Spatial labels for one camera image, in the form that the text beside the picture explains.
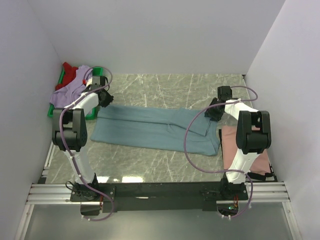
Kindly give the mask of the blue t-shirt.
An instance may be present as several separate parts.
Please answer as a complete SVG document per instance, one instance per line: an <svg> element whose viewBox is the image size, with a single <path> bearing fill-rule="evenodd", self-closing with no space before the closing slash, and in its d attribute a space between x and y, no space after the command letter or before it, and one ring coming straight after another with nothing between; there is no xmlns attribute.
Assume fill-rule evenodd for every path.
<svg viewBox="0 0 320 240"><path fill-rule="evenodd" d="M196 109L112 104L101 108L90 136L95 142L215 156L217 122Z"/></svg>

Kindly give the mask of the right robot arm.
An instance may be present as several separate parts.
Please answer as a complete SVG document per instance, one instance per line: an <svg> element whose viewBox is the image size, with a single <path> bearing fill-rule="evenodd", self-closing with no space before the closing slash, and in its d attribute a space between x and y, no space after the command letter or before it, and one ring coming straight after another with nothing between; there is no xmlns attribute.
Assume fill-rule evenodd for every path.
<svg viewBox="0 0 320 240"><path fill-rule="evenodd" d="M221 197L230 200L243 192L246 174L256 158L271 146L270 113L251 108L235 98L224 101L215 97L210 105L212 108L207 109L204 115L211 120L218 122L224 113L237 120L235 133L237 151L219 187Z"/></svg>

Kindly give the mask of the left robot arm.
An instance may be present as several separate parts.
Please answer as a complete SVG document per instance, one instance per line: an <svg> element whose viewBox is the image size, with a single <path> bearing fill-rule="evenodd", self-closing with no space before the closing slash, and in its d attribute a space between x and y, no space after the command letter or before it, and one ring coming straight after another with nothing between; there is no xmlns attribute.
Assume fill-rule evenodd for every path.
<svg viewBox="0 0 320 240"><path fill-rule="evenodd" d="M53 110L52 142L68 157L75 174L74 191L82 191L88 201L99 197L100 188L84 150L88 140L86 115L97 106L107 107L113 99L105 89L89 91L70 105Z"/></svg>

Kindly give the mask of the red t-shirt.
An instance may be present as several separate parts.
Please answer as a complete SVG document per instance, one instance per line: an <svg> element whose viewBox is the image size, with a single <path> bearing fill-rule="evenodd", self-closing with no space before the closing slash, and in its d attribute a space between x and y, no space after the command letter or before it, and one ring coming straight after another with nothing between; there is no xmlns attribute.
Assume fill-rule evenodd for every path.
<svg viewBox="0 0 320 240"><path fill-rule="evenodd" d="M76 73L78 70L78 67L71 66L67 62L64 62L62 64L62 68L63 68L62 78L59 80L58 84L55 86L56 91L67 86L69 83L71 83L76 78Z"/></svg>

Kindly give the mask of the lavender t-shirt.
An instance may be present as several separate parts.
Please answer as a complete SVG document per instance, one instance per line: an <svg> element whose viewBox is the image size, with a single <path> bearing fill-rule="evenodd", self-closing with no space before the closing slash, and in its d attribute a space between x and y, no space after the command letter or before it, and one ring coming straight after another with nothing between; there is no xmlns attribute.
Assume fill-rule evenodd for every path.
<svg viewBox="0 0 320 240"><path fill-rule="evenodd" d="M75 79L70 82L67 86L62 87L59 90L55 90L51 97L50 103L55 108L63 108L70 105L76 99L78 99L81 93L85 90L86 85L83 83L83 80L90 79L92 77L92 69L87 65L81 65L76 71Z"/></svg>

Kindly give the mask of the black base beam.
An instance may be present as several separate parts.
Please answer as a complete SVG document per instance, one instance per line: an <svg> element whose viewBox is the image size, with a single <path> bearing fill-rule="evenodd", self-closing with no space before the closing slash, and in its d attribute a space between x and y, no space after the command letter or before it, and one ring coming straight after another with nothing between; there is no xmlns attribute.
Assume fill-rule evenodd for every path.
<svg viewBox="0 0 320 240"><path fill-rule="evenodd" d="M103 213L109 211L196 210L216 211L219 201L246 201L248 192L225 198L221 195L221 181L163 182L163 183L100 183L98 190L106 196L90 191L71 191L72 203L97 202Z"/></svg>

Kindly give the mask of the aluminium rail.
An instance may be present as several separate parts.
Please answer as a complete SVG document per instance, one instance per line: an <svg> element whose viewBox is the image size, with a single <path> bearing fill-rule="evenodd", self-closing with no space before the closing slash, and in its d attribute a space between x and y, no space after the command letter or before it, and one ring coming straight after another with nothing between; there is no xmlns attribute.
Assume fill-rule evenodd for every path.
<svg viewBox="0 0 320 240"><path fill-rule="evenodd" d="M235 200L253 203L290 202L283 182L246 182L239 190L219 190L218 182L165 182L165 183L104 183L108 198L84 197L63 184L32 184L28 205L98 205L110 200L211 200L217 203L233 203Z"/></svg>

